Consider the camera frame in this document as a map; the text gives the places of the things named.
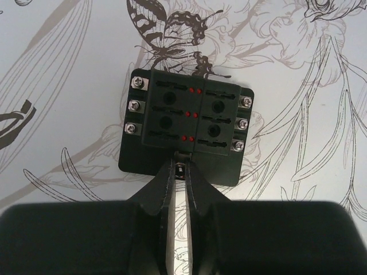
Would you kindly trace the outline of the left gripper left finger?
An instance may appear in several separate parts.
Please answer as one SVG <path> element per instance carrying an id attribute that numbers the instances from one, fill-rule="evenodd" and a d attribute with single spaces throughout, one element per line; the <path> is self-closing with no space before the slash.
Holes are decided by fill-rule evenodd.
<path id="1" fill-rule="evenodd" d="M 174 273 L 175 161 L 165 161 L 155 177 L 128 199 L 140 206 L 138 274 Z"/>

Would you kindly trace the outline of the black fuse box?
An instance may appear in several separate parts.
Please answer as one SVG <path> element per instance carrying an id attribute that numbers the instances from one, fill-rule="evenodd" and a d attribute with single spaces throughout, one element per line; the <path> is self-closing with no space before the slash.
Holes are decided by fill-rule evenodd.
<path id="1" fill-rule="evenodd" d="M 121 171 L 155 175 L 169 158 L 190 159 L 209 183 L 238 184 L 253 90 L 156 69 L 133 70 L 127 85 Z"/>

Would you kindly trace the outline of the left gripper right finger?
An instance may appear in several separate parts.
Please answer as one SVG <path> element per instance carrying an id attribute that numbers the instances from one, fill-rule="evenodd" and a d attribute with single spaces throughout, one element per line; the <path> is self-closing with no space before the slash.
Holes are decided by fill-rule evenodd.
<path id="1" fill-rule="evenodd" d="M 185 165 L 185 187 L 189 273 L 217 274 L 217 230 L 213 206 L 229 202 L 229 199 L 213 187 L 191 161 Z"/>

